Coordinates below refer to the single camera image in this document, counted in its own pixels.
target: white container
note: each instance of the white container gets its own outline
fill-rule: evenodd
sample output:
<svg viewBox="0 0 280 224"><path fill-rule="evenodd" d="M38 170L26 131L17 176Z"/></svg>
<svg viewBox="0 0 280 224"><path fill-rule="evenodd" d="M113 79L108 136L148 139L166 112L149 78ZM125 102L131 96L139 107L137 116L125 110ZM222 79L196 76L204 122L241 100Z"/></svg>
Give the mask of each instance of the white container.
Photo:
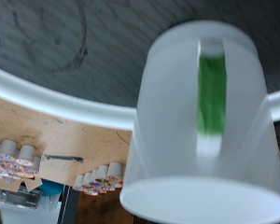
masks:
<svg viewBox="0 0 280 224"><path fill-rule="evenodd" d="M216 156L196 151L198 46L222 38L226 123ZM160 223L277 223L280 158L259 57L251 39L222 22L162 35L147 57L122 206Z"/></svg>
<svg viewBox="0 0 280 224"><path fill-rule="evenodd" d="M34 166L25 167L24 172L31 175L38 175L40 166L40 157L34 156Z"/></svg>
<svg viewBox="0 0 280 224"><path fill-rule="evenodd" d="M17 148L17 143L15 141L9 139L3 140L0 146L0 160L14 161L16 148Z"/></svg>
<svg viewBox="0 0 280 224"><path fill-rule="evenodd" d="M122 180L122 166L119 162L111 162L106 174L109 182L119 182Z"/></svg>
<svg viewBox="0 0 280 224"><path fill-rule="evenodd" d="M85 188L82 187L84 175L78 175L75 181L75 185L73 186L74 190L84 191Z"/></svg>
<svg viewBox="0 0 280 224"><path fill-rule="evenodd" d="M34 156L35 156L35 147L32 146L22 146L20 154L16 159L16 163L23 166L34 166Z"/></svg>
<svg viewBox="0 0 280 224"><path fill-rule="evenodd" d="M109 182L108 180L106 180L106 174L108 172L108 168L109 168L109 166L107 166L107 165L99 166L99 169L98 169L96 177L95 177L96 182L103 183L103 184L106 184Z"/></svg>

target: white rim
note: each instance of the white rim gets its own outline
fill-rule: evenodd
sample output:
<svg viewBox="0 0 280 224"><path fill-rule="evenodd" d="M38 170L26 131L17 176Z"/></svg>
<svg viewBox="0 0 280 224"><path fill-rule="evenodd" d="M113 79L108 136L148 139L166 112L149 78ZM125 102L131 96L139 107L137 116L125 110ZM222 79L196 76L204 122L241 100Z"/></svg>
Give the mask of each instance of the white rim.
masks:
<svg viewBox="0 0 280 224"><path fill-rule="evenodd" d="M0 69L0 98L11 103L100 127L131 131L136 110L106 105L52 91Z"/></svg>

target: cardboard box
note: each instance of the cardboard box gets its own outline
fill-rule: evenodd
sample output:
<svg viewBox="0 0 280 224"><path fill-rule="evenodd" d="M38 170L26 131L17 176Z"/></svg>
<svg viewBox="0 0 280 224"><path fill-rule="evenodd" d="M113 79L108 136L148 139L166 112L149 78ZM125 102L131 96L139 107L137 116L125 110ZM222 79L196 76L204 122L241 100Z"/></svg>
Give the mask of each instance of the cardboard box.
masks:
<svg viewBox="0 0 280 224"><path fill-rule="evenodd" d="M24 182L26 184L26 188L28 191L36 189L37 187L43 184L43 182L39 177L36 177L35 179L24 178ZM18 192L20 184L21 184L20 180L16 180L13 184L9 184L0 180L0 189Z"/></svg>

